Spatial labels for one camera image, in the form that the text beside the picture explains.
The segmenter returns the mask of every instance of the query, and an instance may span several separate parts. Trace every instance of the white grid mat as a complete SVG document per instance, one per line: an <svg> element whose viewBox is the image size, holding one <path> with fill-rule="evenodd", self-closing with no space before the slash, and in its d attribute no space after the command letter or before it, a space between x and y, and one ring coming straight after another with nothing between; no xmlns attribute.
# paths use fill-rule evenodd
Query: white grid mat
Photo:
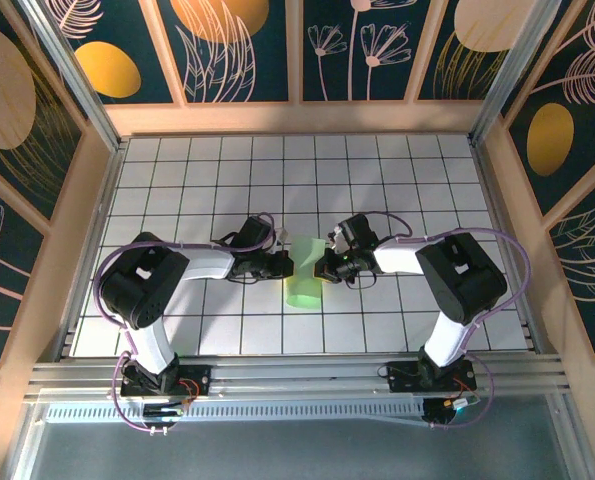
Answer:
<svg viewBox="0 0 595 480"><path fill-rule="evenodd" d="M416 236L491 226L461 135L133 139L96 265L141 231L205 243L266 211L289 234L325 238L339 221L369 210L400 215ZM380 237L405 231L386 217L369 220ZM504 270L497 243L476 238ZM324 284L321 311L285 305L280 281L182 286L164 320L180 355L416 351L438 312L421 276L380 277L366 290ZM88 292L72 356L115 356L126 348L117 328L97 315ZM487 320L469 347L526 349L527 332L513 307Z"/></svg>

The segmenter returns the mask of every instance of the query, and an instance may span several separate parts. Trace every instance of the yellow circle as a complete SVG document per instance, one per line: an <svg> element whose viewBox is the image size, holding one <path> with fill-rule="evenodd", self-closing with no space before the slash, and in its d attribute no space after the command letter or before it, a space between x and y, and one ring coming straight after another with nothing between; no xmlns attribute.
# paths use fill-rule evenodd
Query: yellow circle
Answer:
<svg viewBox="0 0 595 480"><path fill-rule="evenodd" d="M562 166L575 135L570 112L558 103L541 107L528 129L528 163L537 175L547 177Z"/></svg>
<svg viewBox="0 0 595 480"><path fill-rule="evenodd" d="M501 52L512 48L535 0L459 0L455 34L476 52Z"/></svg>
<svg viewBox="0 0 595 480"><path fill-rule="evenodd" d="M35 84L23 55L0 32L0 148L16 148L35 122Z"/></svg>
<svg viewBox="0 0 595 480"><path fill-rule="evenodd" d="M75 57L93 88L109 97L126 98L141 87L137 65L121 49L106 42L85 43Z"/></svg>
<svg viewBox="0 0 595 480"><path fill-rule="evenodd" d="M251 36L264 26L269 11L268 0L223 0L224 7L222 0L171 0L170 3L181 23L194 35L219 43L224 43L229 28L224 8L233 20L241 18Z"/></svg>

